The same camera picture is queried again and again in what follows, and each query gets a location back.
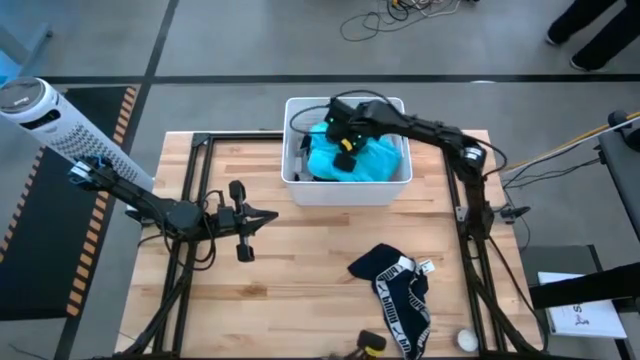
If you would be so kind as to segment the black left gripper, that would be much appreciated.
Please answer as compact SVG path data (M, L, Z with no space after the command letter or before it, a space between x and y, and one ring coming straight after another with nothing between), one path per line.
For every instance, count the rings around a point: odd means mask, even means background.
M238 235L240 238L239 244L236 246L238 260L240 262L254 261L254 250L249 245L248 232L244 231L244 221L247 218L247 214L244 210L244 202L246 200L246 190L244 185L239 180L234 180L229 183L229 195L234 201L234 206L225 205L223 192L221 190L211 190L202 195L199 199L199 203L203 209L208 207L207 198L211 194L218 195L217 218L215 220L216 233L213 233L208 229L211 236L211 245L206 257L200 259L200 262L209 260L213 263L216 253L214 240L218 237L228 235ZM263 226L278 218L279 213L272 210L257 209L249 205L248 216L253 218L253 220L249 222L249 235L254 236Z

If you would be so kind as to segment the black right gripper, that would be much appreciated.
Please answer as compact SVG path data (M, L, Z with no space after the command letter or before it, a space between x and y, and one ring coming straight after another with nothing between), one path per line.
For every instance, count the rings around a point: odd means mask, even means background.
M336 144L342 153L336 154L333 166L344 172L352 172L357 160L349 154L358 154L366 145L369 137L357 127L364 123L362 115L369 102L360 102L355 107L337 97L328 103L328 112L324 118L327 125L325 137Z

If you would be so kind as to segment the teal garment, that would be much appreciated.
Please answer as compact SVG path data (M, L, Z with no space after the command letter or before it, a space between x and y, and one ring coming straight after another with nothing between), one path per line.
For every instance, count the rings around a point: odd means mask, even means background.
M326 137L325 122L314 124L311 129L311 153L308 168L313 179L325 182L388 182L401 161L401 153L385 137L369 137L358 154L349 154L357 160L352 172L344 172L333 166L336 154L342 153L336 144Z

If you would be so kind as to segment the black underwear with white waistband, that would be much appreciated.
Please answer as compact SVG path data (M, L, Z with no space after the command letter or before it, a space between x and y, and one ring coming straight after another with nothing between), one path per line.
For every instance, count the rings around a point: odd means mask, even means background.
M355 278L370 282L403 359L421 360L431 334L426 304L429 283L423 267L400 250L380 243L347 269Z

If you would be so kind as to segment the white perforated plastic basket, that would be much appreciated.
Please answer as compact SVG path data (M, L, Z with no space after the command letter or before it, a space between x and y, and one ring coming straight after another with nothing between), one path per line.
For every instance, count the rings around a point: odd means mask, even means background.
M294 126L309 131L324 119L327 97L293 97L286 101L281 178L293 201L299 206L387 206L391 204L413 179L409 140L399 135L385 135L401 153L401 161L388 182L325 182L294 180L294 157L304 136Z

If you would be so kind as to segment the black mat with orange stripes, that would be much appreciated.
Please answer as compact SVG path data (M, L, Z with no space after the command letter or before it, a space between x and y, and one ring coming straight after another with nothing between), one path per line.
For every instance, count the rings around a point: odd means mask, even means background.
M138 89L132 86L68 88L65 98L129 155L135 137L132 112Z
M41 147L0 240L0 321L81 315L115 199L67 177L71 163Z

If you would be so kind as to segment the white tower fan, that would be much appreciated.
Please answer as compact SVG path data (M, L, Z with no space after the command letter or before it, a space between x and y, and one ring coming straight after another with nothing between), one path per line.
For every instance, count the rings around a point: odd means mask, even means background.
M154 186L154 178L122 149L122 114L115 133L107 135L48 82L23 77L0 86L0 117L71 162L75 184L98 185L102 171L148 191Z

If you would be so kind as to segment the white rolled sock ball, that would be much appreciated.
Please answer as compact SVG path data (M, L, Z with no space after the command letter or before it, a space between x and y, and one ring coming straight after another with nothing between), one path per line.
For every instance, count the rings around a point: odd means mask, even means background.
M455 337L457 346L466 353L473 353L479 350L479 340L475 332L470 329L461 329Z

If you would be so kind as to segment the dark grey floor plate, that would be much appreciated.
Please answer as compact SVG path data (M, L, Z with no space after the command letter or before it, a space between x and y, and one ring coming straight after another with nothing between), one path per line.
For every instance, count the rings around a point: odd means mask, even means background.
M602 271L593 245L530 246L520 254L527 284L538 284L539 272L591 274Z

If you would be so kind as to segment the black metal bar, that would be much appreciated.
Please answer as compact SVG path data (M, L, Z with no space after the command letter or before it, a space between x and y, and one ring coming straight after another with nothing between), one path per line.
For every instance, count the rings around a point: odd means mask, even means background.
M640 262L529 289L536 309L612 300L617 310L640 313Z

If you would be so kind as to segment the white paper sheet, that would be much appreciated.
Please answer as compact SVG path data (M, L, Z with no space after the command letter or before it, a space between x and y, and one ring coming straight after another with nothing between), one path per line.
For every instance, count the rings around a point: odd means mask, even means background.
M627 333L611 300L545 308L552 335L626 339Z

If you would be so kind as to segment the person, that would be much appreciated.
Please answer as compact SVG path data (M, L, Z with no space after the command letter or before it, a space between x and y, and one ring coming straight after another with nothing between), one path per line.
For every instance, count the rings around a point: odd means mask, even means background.
M618 0L573 0L545 33L545 42L560 46L581 31ZM640 36L640 0L624 0L625 6L586 45L570 58L570 66L598 72Z

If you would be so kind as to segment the light blue cabinet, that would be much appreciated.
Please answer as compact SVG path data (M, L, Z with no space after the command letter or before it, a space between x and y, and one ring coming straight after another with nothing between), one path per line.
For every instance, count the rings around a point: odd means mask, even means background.
M53 35L43 0L0 0L0 86L36 74Z

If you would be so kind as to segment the black aluminium table frame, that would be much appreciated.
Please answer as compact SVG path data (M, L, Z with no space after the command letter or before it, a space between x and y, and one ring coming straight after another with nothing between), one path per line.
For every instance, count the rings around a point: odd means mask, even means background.
M485 177L482 174L482 167L486 158L486 151L483 149L486 143L463 135L460 148L453 149L445 144L445 137L442 134L429 139L414 134L412 138L442 150L445 171L453 194L457 193L455 178L465 186L469 210L468 214L457 222L459 235L463 238L471 237L475 241L488 239L494 213L484 195ZM92 183L96 191L109 193L133 206L142 217L153 220L160 228L160 235L163 238L170 237L177 243L192 246L200 241L215 241L221 237L237 235L239 237L238 259L242 262L250 262L254 259L248 238L278 217L275 211L252 208L246 202L246 190L238 180L229 184L229 192L234 204L232 206L222 204L216 213L209 214L202 207L205 199L203 195L199 197L197 203L159 198L120 176L112 162L104 156L88 157L79 160L77 164L88 167L87 180ZM532 347L515 329L499 309L495 297L488 294L485 286L480 283L468 258L463 259L463 268L468 277L468 288L482 298L492 313L493 319L498 322L498 327L504 331L515 347L513 352L482 350L479 358L481 360L542 360L544 353ZM190 284L192 272L193 269L190 267L183 270L177 283L162 300L159 310L145 330L134 340L133 345L112 355L109 360L180 360L180 356L175 352L145 353L144 349L157 335L174 303L185 292L185 287Z

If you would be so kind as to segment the grey bench with black frame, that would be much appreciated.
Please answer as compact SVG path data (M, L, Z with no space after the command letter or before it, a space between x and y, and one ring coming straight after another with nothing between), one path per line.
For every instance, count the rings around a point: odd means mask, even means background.
M599 161L614 182L640 242L640 119L597 136Z

